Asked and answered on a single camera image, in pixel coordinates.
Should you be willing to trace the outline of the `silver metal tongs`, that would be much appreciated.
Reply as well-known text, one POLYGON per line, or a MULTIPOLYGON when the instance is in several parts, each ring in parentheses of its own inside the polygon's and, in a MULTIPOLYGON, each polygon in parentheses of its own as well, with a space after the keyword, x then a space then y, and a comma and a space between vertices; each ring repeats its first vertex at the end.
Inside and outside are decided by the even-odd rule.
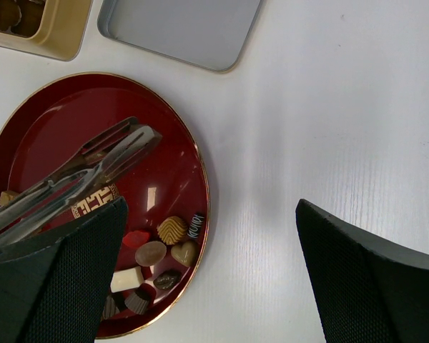
POLYGON ((152 127, 126 118, 85 143, 49 176, 0 207, 0 248, 21 241, 97 190, 132 170, 162 140, 152 127), (86 164, 84 155, 104 151, 86 164))

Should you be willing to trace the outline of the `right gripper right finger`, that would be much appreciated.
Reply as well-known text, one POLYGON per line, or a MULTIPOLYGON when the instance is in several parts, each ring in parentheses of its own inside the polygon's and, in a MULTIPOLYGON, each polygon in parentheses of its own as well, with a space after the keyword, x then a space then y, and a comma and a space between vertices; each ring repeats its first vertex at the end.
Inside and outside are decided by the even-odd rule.
POLYGON ((306 199, 295 213, 326 342, 429 342, 429 254, 306 199))

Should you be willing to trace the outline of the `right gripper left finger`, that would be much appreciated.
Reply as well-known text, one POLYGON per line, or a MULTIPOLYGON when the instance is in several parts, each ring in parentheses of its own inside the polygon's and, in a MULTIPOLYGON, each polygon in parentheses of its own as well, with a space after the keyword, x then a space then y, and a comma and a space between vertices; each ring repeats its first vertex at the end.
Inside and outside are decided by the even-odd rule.
POLYGON ((127 217, 120 197, 0 247, 0 342, 93 342, 127 217))

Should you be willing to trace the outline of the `silver tin lid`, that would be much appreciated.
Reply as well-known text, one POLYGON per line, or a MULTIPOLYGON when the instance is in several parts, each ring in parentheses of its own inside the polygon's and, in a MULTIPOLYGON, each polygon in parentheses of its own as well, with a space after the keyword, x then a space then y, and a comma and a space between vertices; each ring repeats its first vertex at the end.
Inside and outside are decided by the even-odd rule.
POLYGON ((99 33, 193 66, 230 70, 241 57, 261 1, 104 1, 99 33))

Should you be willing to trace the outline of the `gold chocolate tin box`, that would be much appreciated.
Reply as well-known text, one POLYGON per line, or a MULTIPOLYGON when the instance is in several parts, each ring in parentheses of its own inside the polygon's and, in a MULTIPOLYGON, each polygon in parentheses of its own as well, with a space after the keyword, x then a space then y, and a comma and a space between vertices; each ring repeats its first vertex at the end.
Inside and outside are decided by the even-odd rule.
POLYGON ((90 1, 0 1, 0 47, 72 60, 79 52, 90 1))

